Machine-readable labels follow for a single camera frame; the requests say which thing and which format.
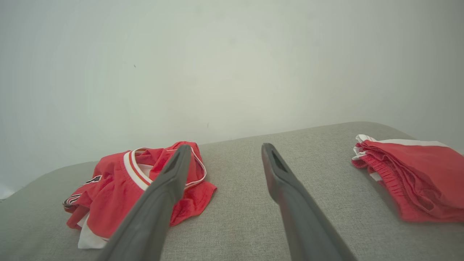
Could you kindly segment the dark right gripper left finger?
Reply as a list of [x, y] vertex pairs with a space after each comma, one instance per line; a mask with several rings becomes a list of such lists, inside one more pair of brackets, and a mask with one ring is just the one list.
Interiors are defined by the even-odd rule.
[[183, 197], [191, 147], [182, 145], [123, 220], [98, 261], [158, 261], [174, 205]]

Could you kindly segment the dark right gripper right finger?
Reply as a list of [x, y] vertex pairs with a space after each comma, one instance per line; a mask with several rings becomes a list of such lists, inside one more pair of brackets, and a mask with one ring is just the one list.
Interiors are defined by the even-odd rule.
[[261, 147], [269, 195], [278, 204], [293, 261], [354, 261], [355, 255], [273, 144]]

